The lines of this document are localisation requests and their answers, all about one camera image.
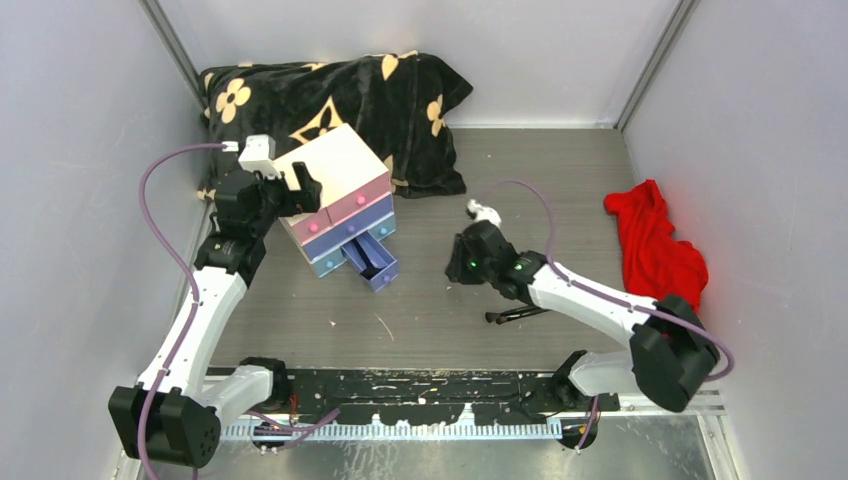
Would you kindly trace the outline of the white drawer organizer box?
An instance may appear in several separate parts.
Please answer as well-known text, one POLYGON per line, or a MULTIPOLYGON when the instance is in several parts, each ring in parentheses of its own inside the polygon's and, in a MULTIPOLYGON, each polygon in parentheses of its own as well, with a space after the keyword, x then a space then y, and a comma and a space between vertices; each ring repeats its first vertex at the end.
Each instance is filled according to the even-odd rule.
MULTIPOLYGON (((275 167, 293 190, 299 188, 291 166, 296 161, 304 162, 312 177, 322 184, 321 209, 326 210, 348 188, 360 186, 385 173, 390 175, 383 161, 347 124, 274 159, 275 167)), ((301 244, 285 230, 301 253, 301 244)))

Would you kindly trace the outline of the large powder brush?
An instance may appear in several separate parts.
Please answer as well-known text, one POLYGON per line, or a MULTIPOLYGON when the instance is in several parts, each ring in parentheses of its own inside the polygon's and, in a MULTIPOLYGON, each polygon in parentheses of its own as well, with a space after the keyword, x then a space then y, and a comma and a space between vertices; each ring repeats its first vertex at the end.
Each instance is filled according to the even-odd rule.
POLYGON ((371 279, 390 265, 391 261, 388 259, 387 251, 370 234, 362 234, 356 237, 352 240, 352 244, 364 265, 361 272, 364 278, 371 279))

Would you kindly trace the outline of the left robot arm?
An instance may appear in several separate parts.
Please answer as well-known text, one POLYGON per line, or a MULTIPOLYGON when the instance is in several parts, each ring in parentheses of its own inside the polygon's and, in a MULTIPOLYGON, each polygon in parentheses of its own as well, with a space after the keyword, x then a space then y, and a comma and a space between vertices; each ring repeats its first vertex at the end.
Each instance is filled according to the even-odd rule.
POLYGON ((149 478, 157 464, 198 472, 212 459, 224 427, 256 408, 285 409, 292 386, 282 360, 252 356, 215 386, 203 387, 215 347, 262 262, 264 238, 281 217, 315 213, 322 185, 297 161, 290 173, 265 176, 236 169, 219 181, 211 218, 215 229, 188 265, 152 219, 146 185, 139 204, 154 236, 186 275, 189 293, 171 330, 132 387, 118 386, 108 411, 125 453, 141 462, 149 478))

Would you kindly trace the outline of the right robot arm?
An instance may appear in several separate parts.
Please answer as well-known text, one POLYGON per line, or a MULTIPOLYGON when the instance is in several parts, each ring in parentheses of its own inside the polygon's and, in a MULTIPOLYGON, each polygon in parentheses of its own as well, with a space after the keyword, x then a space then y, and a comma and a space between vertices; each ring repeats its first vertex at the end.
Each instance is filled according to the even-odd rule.
POLYGON ((621 345, 607 354, 576 351, 557 369, 554 394, 567 410, 596 396, 642 394, 679 413, 720 359, 717 341, 684 299, 626 294, 539 252, 519 253, 489 221, 455 235, 445 274, 453 283, 488 284, 507 299, 578 320, 621 345))

